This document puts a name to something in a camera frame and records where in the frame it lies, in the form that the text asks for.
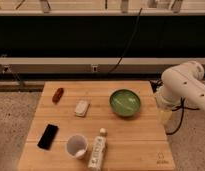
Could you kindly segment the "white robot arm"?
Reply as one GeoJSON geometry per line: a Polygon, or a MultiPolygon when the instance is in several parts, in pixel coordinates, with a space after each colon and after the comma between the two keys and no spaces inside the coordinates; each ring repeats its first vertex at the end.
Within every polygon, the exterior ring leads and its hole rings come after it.
{"type": "Polygon", "coordinates": [[[166,69],[161,80],[163,85],[155,92],[159,108],[159,121],[166,125],[172,110],[181,98],[188,99],[205,112],[204,68],[197,61],[188,61],[166,69]]]}

